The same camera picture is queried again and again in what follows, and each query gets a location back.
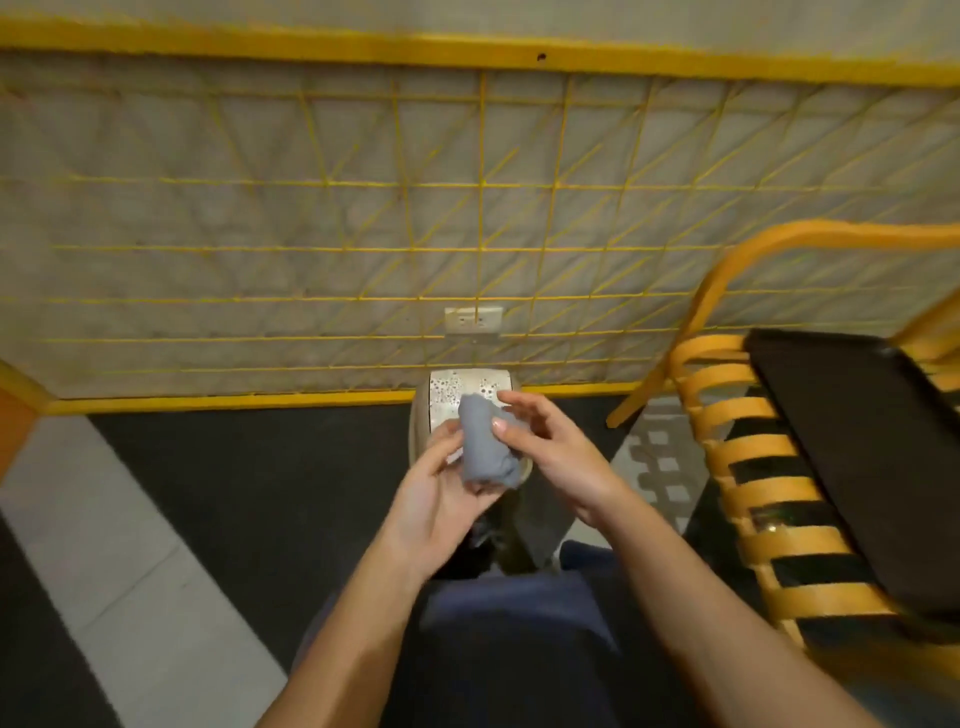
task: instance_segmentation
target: gray floor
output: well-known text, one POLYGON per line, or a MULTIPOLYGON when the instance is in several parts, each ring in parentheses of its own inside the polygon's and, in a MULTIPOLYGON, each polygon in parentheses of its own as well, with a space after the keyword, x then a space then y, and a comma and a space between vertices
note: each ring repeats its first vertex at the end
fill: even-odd
POLYGON ((274 658, 85 417, 45 418, 0 511, 126 728, 253 725, 274 658))
MULTIPOLYGON (((651 400, 611 461, 613 469, 680 533, 686 531, 709 473, 704 451, 676 397, 651 400)), ((607 546, 595 528, 580 520, 564 540, 607 546)))

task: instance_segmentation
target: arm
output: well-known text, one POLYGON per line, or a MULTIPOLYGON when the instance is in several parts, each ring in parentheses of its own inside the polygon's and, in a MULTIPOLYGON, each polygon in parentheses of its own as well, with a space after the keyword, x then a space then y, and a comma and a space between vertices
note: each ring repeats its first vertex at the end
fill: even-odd
POLYGON ((610 542, 640 607, 714 719, 728 728, 879 723, 758 617, 643 498, 583 432, 541 395, 501 392, 532 432, 494 422, 610 542))
POLYGON ((446 465, 462 444, 456 421, 434 433, 317 639, 257 728, 379 723, 420 588, 500 495, 473 493, 446 465))

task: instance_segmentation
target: forearm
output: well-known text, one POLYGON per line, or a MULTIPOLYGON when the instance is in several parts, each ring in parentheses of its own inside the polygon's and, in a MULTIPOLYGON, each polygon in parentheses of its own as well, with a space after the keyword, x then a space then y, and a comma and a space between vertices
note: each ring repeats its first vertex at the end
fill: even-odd
POLYGON ((377 725, 420 586, 408 565, 374 540, 258 728, 377 725))
POLYGON ((601 530, 654 630, 721 725, 877 728, 642 498, 618 489, 601 530))

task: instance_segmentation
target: yellow chair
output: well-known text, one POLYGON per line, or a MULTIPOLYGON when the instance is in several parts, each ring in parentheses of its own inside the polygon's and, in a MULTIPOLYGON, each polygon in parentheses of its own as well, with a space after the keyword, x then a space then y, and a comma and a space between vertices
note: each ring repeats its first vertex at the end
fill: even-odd
MULTIPOLYGON (((669 380, 675 385, 693 433, 706 452, 708 469, 721 490, 727 519, 738 534, 741 559, 756 574, 768 618, 791 641, 805 647, 798 619, 896 615, 897 606, 875 585, 827 583, 784 586, 772 560, 787 556, 853 553, 846 536, 834 526, 790 527, 778 524, 758 529, 753 509, 785 502, 822 501, 809 477, 766 477, 737 482, 731 465, 768 456, 799 456, 791 439, 782 434, 754 434, 723 440, 716 428, 741 418, 777 418, 771 402, 748 396, 704 404, 701 394, 710 387, 756 385, 757 377, 743 348, 744 336, 698 336, 730 282, 764 257, 797 248, 881 249, 901 252, 960 248, 960 225, 882 226, 829 221, 791 223, 771 228, 732 249, 704 279, 686 313, 680 331, 650 375, 609 416, 618 426, 635 414, 669 380)), ((921 363, 943 391, 960 389, 960 289, 928 309, 891 338, 921 363)), ((960 678, 960 644, 911 643, 907 649, 923 653, 924 660, 960 678)))

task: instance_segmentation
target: white floor stripe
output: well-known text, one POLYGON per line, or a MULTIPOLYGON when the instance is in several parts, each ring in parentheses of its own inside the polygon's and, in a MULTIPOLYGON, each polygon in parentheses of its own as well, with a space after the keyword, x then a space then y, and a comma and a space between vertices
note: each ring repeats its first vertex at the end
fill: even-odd
POLYGON ((86 418, 38 423, 0 511, 126 728, 253 725, 283 686, 86 418))

